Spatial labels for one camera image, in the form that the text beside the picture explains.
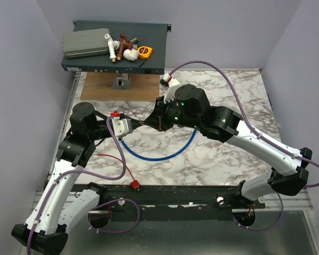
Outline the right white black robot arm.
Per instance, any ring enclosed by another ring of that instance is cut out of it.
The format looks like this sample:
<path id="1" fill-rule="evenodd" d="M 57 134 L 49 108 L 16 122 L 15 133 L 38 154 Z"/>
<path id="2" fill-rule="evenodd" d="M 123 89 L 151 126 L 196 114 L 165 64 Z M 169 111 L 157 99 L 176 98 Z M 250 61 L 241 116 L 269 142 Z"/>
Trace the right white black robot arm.
<path id="1" fill-rule="evenodd" d="M 311 150 L 290 148 L 271 137 L 265 138 L 259 130 L 251 130 L 239 113 L 210 105 L 205 91 L 194 85 L 179 87 L 168 102 L 158 97 L 144 124 L 160 132 L 174 125 L 193 128 L 209 139 L 241 148 L 269 164 L 271 169 L 265 173 L 239 183 L 234 203 L 240 208 L 273 192 L 295 196 L 307 184 L 306 166 L 312 157 Z"/>

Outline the white pipe elbow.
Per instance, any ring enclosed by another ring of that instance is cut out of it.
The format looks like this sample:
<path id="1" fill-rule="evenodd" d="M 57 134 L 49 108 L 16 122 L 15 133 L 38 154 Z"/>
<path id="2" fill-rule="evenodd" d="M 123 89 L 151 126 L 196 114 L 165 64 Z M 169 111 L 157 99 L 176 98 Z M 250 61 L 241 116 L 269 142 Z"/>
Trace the white pipe elbow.
<path id="1" fill-rule="evenodd" d="M 139 52 L 136 49 L 126 49 L 123 52 L 123 57 L 128 61 L 136 61 L 139 57 Z"/>

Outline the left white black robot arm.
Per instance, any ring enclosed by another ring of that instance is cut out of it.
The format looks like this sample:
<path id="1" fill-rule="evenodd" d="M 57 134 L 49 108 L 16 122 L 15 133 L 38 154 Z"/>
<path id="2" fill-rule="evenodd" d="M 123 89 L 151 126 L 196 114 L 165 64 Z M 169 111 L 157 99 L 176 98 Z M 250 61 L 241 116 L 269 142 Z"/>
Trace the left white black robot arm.
<path id="1" fill-rule="evenodd" d="M 42 254 L 60 254 L 69 232 L 91 209 L 101 210 L 107 196 L 97 190 L 84 190 L 68 207 L 65 202 L 72 187 L 96 150 L 95 142 L 118 138 L 133 132 L 132 120 L 123 113 L 105 116 L 91 103 L 78 103 L 72 109 L 70 130 L 60 143 L 56 161 L 47 186 L 25 223 L 16 224 L 12 236 L 27 248 Z"/>

